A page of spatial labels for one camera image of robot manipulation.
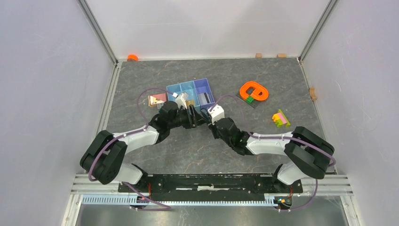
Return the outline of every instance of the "dark gray surface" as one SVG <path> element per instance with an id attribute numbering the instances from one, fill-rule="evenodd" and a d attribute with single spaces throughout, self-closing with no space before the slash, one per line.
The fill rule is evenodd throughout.
<path id="1" fill-rule="evenodd" d="M 269 98 L 256 109 L 241 102 L 251 131 L 279 134 L 305 126 L 321 136 L 321 128 L 301 68 L 295 58 L 216 59 L 181 61 L 124 62 L 121 66 L 107 129 L 123 132 L 143 126 L 136 107 L 138 95 L 145 89 L 166 88 L 180 82 L 207 78 L 215 99 L 235 95 L 247 81 L 257 81 L 269 91 Z M 148 92 L 140 99 L 147 118 L 157 113 L 148 106 Z M 225 116 L 246 130 L 239 107 L 231 98 L 220 102 Z M 271 117 L 281 109 L 291 123 L 277 128 Z M 274 172 L 287 157 L 263 154 L 241 156 L 222 140 L 215 140 L 202 125 L 196 129 L 177 128 L 163 142 L 129 153 L 126 162 L 151 173 Z"/>
<path id="2" fill-rule="evenodd" d="M 295 197 L 294 206 L 308 197 Z M 174 206 L 168 212 L 135 212 L 128 206 L 82 205 L 77 226 L 347 226 L 340 197 L 316 197 L 303 210 L 272 207 Z"/>

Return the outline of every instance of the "orange round object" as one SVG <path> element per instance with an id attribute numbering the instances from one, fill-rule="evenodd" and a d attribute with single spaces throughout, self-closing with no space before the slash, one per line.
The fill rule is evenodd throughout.
<path id="1" fill-rule="evenodd" d="M 249 88 L 254 88 L 254 91 L 249 95 L 247 93 Z M 246 100 L 248 96 L 253 97 L 255 100 L 263 101 L 269 97 L 269 91 L 263 86 L 261 86 L 256 81 L 247 81 L 240 89 L 239 95 Z"/>
<path id="2" fill-rule="evenodd" d="M 136 55 L 130 54 L 128 56 L 128 61 L 138 61 L 138 57 Z"/>

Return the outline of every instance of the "white panel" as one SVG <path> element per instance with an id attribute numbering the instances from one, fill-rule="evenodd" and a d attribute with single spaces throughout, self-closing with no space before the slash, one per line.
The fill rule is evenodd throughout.
<path id="1" fill-rule="evenodd" d="M 398 11 L 399 1 L 339 1 L 304 62 L 367 226 L 398 223 Z"/>
<path id="2" fill-rule="evenodd" d="M 0 219 L 61 224 L 112 63 L 74 0 L 1 2 Z"/>
<path id="3" fill-rule="evenodd" d="M 299 56 L 328 0 L 87 0 L 116 57 Z"/>

